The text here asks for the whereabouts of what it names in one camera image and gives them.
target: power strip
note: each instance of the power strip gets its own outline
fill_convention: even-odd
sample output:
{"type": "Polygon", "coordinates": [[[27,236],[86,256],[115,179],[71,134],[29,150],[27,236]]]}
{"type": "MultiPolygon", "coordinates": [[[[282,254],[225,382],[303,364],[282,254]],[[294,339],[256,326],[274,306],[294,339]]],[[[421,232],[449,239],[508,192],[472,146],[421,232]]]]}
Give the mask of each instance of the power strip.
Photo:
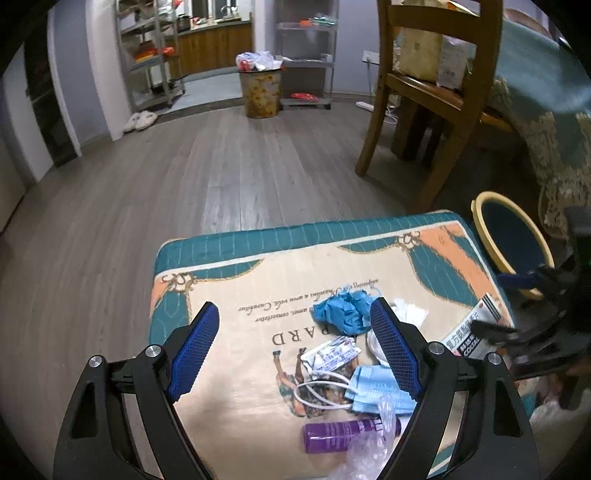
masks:
{"type": "Polygon", "coordinates": [[[368,112],[374,111],[374,106],[367,102],[355,102],[355,105],[363,110],[367,110],[368,112]]]}

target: power cord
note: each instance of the power cord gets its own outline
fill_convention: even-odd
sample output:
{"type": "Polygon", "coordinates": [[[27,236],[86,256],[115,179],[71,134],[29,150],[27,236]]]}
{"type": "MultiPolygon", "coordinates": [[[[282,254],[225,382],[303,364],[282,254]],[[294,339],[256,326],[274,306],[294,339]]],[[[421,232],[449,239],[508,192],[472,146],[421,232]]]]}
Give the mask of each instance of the power cord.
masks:
{"type": "MultiPolygon", "coordinates": [[[[365,63],[368,65],[369,100],[372,101],[375,97],[375,93],[374,93],[374,87],[372,86],[372,80],[371,80],[371,67],[370,67],[369,60],[367,60],[365,63]]],[[[390,106],[386,107],[386,117],[384,117],[384,123],[387,125],[396,125],[398,123],[398,119],[392,113],[392,108],[390,106]]]]}

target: blue mesh gripper pad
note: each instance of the blue mesh gripper pad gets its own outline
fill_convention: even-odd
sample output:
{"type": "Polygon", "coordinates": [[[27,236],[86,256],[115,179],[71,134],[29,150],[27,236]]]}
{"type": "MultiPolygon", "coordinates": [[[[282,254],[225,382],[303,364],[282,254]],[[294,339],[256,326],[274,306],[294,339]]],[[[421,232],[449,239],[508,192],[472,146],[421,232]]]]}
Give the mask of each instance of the blue mesh gripper pad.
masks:
{"type": "Polygon", "coordinates": [[[375,336],[384,351],[396,382],[400,389],[410,393],[413,400],[417,400],[423,392],[417,358],[392,322],[390,312],[384,308],[379,299],[371,304],[369,316],[375,336]]]}
{"type": "Polygon", "coordinates": [[[219,311],[211,304],[174,357],[167,390],[173,402],[191,390],[219,326],[219,311]]]}

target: white slippers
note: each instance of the white slippers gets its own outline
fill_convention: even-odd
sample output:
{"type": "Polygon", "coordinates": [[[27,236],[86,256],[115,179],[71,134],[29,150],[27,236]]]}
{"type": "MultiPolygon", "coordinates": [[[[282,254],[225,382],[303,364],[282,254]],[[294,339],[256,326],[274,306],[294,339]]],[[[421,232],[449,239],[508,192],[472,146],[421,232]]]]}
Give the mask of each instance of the white slippers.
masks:
{"type": "Polygon", "coordinates": [[[123,132],[128,133],[132,130],[145,130],[152,125],[157,118],[158,115],[156,113],[148,112],[147,110],[141,113],[134,113],[123,128],[123,132]]]}
{"type": "Polygon", "coordinates": [[[135,129],[137,131],[145,130],[146,128],[151,126],[157,118],[158,115],[156,113],[148,112],[147,110],[143,111],[135,124],[135,129]]]}

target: table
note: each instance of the table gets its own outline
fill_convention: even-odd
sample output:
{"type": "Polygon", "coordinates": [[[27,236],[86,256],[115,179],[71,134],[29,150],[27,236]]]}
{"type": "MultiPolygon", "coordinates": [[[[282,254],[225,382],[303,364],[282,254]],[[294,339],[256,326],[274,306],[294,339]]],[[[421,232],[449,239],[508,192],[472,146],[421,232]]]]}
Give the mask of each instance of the table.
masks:
{"type": "MultiPolygon", "coordinates": [[[[163,343],[206,300],[220,310],[219,333],[195,385],[175,405],[215,477],[314,478],[344,461],[344,453],[304,453],[301,428],[355,416],[301,411],[285,378],[293,378],[302,348],[337,334],[315,323],[310,307],[345,285],[427,309],[427,340],[447,336],[487,292],[512,325],[473,233],[451,212],[218,233],[160,249],[149,342],[163,343]]],[[[358,362],[376,363],[365,335],[356,342],[358,362]]],[[[433,471],[449,461],[461,414],[459,396],[433,471]]]]}

